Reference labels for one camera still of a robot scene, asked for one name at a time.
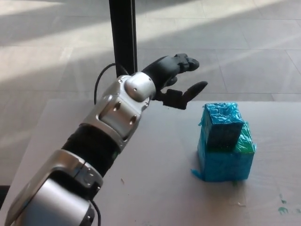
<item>blue wrapped block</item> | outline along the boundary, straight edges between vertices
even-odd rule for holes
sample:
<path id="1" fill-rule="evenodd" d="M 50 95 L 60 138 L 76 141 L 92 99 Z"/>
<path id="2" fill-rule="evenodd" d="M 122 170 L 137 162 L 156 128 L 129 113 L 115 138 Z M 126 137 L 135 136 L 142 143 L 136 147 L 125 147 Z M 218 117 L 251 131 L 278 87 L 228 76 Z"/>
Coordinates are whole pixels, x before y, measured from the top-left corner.
<path id="1" fill-rule="evenodd" d="M 205 104 L 201 125 L 208 147 L 233 148 L 238 141 L 244 121 L 236 103 L 213 103 Z"/>
<path id="2" fill-rule="evenodd" d="M 206 145 L 205 129 L 202 127 L 198 143 L 201 179 L 208 182 L 237 181 L 248 178 L 256 145 L 247 122 L 244 123 L 234 148 L 224 151 Z"/>

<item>blue plastic wrap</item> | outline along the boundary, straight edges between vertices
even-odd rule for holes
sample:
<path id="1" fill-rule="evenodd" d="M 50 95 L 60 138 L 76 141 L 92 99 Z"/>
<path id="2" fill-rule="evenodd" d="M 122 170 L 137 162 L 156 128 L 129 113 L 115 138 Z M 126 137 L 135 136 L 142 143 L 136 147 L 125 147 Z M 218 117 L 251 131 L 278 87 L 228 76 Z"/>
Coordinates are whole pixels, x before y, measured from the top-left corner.
<path id="1" fill-rule="evenodd" d="M 241 118 L 237 103 L 205 104 L 204 108 L 209 111 L 212 124 L 244 122 Z"/>
<path id="2" fill-rule="evenodd" d="M 221 113 L 222 106 L 230 106 L 235 112 L 228 112 L 228 114 Z M 208 115 L 206 115 L 206 112 L 204 112 L 202 121 L 200 123 L 202 125 L 202 128 L 198 143 L 198 155 L 201 172 L 199 174 L 197 174 L 196 172 L 192 173 L 202 180 L 209 182 L 238 181 L 247 179 L 251 170 L 253 156 L 256 150 L 256 145 L 252 142 L 249 124 L 241 119 L 238 106 L 235 103 L 207 104 L 205 105 L 205 109 L 209 109 L 207 111 L 208 114 L 214 114 L 214 117 L 210 118 L 220 123 L 221 127 L 219 128 L 223 127 L 224 124 L 222 122 L 225 121 L 228 125 L 232 124 L 233 122 L 242 122 L 242 129 L 238 136 L 238 140 L 235 143 L 235 146 L 226 145 L 224 147 L 210 147 L 207 143 L 208 135 L 215 135 L 215 131 L 214 129 L 212 129 L 212 124 L 204 123 L 205 121 L 208 121 Z M 231 116 L 221 117 L 221 119 L 218 119 L 218 114 L 222 116 Z"/>
<path id="3" fill-rule="evenodd" d="M 224 148 L 236 145 L 244 121 L 236 103 L 213 103 L 204 105 L 200 124 L 207 146 Z"/>
<path id="4" fill-rule="evenodd" d="M 201 178 L 209 182 L 245 180 L 248 178 L 256 145 L 253 144 L 248 123 L 244 124 L 241 136 L 232 152 L 210 150 L 204 141 L 204 130 L 198 143 Z"/>

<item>robotic hand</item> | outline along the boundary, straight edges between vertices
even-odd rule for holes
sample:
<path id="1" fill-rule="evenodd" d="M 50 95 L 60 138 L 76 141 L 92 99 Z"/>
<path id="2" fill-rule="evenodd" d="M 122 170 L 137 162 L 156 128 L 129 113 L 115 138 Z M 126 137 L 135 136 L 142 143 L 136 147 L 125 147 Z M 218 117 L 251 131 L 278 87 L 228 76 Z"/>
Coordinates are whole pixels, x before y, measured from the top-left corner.
<path id="1" fill-rule="evenodd" d="M 90 226 L 95 216 L 93 198 L 150 100 L 185 109 L 207 82 L 193 85 L 184 94 L 161 90 L 173 85 L 177 74 L 198 67 L 195 59 L 178 54 L 162 57 L 132 76 L 118 77 L 62 149 L 55 151 L 15 198 L 5 226 Z"/>

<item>white table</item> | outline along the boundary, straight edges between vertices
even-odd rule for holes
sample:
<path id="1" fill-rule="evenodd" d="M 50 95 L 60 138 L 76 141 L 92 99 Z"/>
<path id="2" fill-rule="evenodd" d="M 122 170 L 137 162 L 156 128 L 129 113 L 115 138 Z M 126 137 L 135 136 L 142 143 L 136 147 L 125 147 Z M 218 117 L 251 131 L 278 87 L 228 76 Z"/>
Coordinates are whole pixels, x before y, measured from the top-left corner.
<path id="1" fill-rule="evenodd" d="M 204 103 L 192 102 L 186 111 L 151 103 L 95 198 L 103 226 L 300 225 L 301 103 L 238 103 L 258 147 L 250 177 L 239 187 L 205 183 L 190 172 L 198 169 Z M 86 100 L 47 104 L 3 204 L 0 225 L 20 189 L 92 107 Z M 288 212 L 281 215 L 281 207 Z"/>

